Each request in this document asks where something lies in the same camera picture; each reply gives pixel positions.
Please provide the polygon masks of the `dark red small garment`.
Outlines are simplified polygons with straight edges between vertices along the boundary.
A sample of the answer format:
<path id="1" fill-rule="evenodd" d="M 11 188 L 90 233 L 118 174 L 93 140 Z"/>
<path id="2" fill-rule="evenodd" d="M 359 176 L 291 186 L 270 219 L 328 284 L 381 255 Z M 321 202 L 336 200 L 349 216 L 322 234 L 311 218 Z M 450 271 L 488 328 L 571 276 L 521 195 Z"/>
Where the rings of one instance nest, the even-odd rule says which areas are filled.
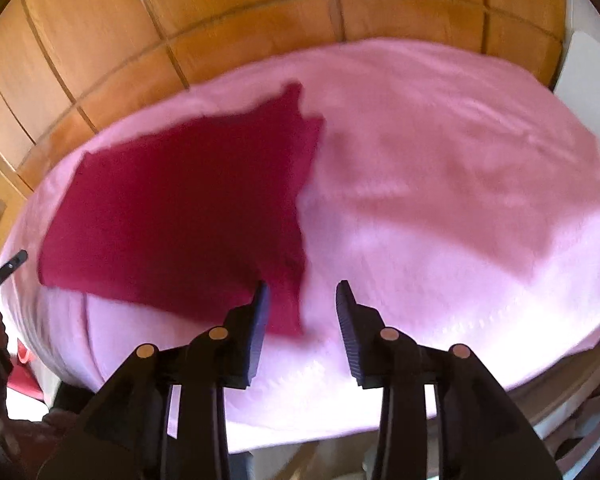
<path id="1" fill-rule="evenodd" d="M 251 110 L 180 122 L 83 155 L 44 237 L 48 287 L 220 322 L 260 284 L 268 328 L 298 337 L 297 200 L 324 125 L 288 84 Z"/>

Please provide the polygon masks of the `red object on floor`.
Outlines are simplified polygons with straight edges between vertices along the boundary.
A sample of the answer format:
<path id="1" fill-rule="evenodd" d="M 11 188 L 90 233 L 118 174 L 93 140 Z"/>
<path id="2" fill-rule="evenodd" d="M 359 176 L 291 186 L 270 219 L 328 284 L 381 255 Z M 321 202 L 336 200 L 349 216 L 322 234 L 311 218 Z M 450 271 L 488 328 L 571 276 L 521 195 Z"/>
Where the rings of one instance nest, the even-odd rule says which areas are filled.
<path id="1" fill-rule="evenodd" d="M 32 364 L 37 359 L 36 355 L 18 339 L 17 350 L 10 355 L 12 372 L 9 375 L 7 385 L 15 392 L 43 402 L 43 390 L 32 370 Z"/>

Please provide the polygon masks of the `pink bedspread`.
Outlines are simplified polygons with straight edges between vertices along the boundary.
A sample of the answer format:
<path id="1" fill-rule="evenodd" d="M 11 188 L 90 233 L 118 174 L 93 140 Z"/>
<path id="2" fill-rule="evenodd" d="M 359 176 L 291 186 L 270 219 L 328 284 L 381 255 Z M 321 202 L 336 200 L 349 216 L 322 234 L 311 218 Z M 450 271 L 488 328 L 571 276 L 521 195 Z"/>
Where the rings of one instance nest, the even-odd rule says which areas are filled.
<path id="1" fill-rule="evenodd" d="M 419 344 L 467 344 L 505 388 L 600 341 L 600 148 L 522 68 L 442 44 L 367 40 L 253 63 L 120 120 L 62 160 L 3 252 L 28 262 L 0 289 L 24 344 L 63 382 L 98 390 L 140 344 L 218 324 L 43 285 L 38 256 L 86 153 L 186 120 L 251 110 L 300 84 L 324 120 L 298 200 L 306 268 L 298 337 L 268 328 L 251 388 L 226 396 L 234 452 L 374 429 L 337 284 Z"/>

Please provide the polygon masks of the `white bedside table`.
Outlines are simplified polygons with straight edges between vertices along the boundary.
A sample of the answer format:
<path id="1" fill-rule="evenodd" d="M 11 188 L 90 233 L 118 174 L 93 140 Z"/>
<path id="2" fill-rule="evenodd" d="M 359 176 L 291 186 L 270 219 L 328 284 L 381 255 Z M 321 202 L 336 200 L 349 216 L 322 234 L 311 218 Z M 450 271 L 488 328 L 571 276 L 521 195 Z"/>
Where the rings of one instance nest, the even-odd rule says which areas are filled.
<path id="1" fill-rule="evenodd" d="M 554 95 L 600 141 L 600 43 L 585 32 L 571 36 Z"/>

